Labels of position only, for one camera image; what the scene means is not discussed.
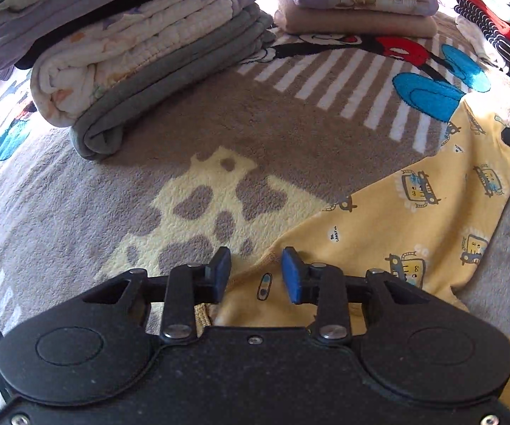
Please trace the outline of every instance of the blue gripper pad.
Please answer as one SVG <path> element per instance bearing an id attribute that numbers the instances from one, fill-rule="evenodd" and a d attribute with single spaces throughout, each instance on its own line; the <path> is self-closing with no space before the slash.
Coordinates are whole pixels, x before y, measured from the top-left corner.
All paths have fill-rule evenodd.
<path id="1" fill-rule="evenodd" d="M 302 303 L 302 280 L 300 277 L 299 267 L 306 267 L 300 260 L 296 251 L 292 248 L 285 248 L 282 251 L 280 266 L 282 268 L 282 279 L 287 287 L 288 297 L 293 304 Z"/>

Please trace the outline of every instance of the tan folded cloth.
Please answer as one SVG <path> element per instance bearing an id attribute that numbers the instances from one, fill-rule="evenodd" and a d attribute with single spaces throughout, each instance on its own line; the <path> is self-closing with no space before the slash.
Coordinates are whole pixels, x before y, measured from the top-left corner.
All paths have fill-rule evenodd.
<path id="1" fill-rule="evenodd" d="M 438 31 L 434 18 L 367 11 L 364 9 L 300 8 L 293 0 L 278 0 L 275 24 L 286 33 L 350 33 L 432 38 Z"/>

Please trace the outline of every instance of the navy striped fabric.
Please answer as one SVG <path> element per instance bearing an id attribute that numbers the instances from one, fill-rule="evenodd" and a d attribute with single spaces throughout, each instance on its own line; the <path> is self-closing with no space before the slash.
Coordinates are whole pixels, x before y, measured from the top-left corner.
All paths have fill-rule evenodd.
<path id="1" fill-rule="evenodd" d="M 474 22 L 483 32 L 485 38 L 495 47 L 510 69 L 510 40 L 508 40 L 497 29 L 497 26 L 491 19 L 474 3 L 469 0 L 457 0 L 458 5 L 455 6 L 455 12 L 465 17 L 467 20 Z"/>

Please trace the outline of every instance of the blue embroidered shape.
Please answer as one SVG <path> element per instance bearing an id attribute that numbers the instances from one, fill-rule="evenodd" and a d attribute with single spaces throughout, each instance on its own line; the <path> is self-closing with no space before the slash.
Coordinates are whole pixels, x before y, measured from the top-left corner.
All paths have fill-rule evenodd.
<path id="1" fill-rule="evenodd" d="M 491 82 L 485 72 L 468 55 L 450 45 L 442 45 L 442 53 L 449 70 L 463 83 L 480 93 L 491 90 Z"/>
<path id="2" fill-rule="evenodd" d="M 447 123 L 465 93 L 455 86 L 417 73 L 399 73 L 392 79 L 399 96 L 413 107 L 436 120 Z"/>

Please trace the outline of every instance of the yellow cloth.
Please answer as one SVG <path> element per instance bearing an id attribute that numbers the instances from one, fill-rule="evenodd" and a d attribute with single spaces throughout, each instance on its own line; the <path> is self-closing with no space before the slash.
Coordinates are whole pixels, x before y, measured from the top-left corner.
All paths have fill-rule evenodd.
<path id="1" fill-rule="evenodd" d="M 510 147 L 483 95 L 465 96 L 438 154 L 347 196 L 281 236 L 251 269 L 232 275 L 214 323 L 307 326 L 313 305 L 292 305 L 280 255 L 327 262 L 363 277 L 383 268 L 460 308 L 452 290 L 473 276 L 510 194 Z M 350 305 L 354 334 L 366 331 Z M 510 381 L 502 397 L 510 408 Z"/>

